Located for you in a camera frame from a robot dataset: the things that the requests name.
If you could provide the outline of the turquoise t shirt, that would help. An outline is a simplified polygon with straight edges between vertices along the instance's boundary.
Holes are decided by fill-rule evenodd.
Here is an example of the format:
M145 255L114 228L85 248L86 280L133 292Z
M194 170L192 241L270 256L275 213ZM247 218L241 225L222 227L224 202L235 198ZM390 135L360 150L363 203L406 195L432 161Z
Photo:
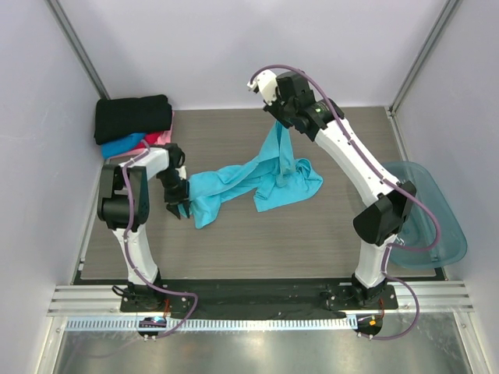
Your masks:
M223 203L251 191L258 212L298 203L316 195L323 181L309 160L294 157L289 130L276 122L251 161L189 178L191 217L201 229L216 220Z

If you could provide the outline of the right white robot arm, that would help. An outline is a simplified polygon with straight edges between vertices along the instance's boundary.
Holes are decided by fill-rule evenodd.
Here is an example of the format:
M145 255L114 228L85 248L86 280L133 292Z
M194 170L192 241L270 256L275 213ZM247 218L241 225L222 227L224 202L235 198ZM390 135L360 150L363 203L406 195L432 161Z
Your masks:
M416 187L386 171L359 141L339 106L331 98L316 99L303 75L277 75L268 69L250 87L261 93L266 112L322 148L356 187L365 208L353 220L361 248L351 292L357 306L371 307L386 286L385 251L409 216Z

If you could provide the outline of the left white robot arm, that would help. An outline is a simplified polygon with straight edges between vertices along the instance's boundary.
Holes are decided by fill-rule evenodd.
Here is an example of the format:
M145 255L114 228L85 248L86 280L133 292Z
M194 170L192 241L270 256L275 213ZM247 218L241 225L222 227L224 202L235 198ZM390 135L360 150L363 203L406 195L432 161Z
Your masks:
M118 240L126 261L130 292L148 311L159 310L168 293L161 286L146 230L150 215L149 181L156 178L163 188L166 210L176 218L189 212L189 181L186 155L175 143L151 146L121 164L101 169L97 217Z

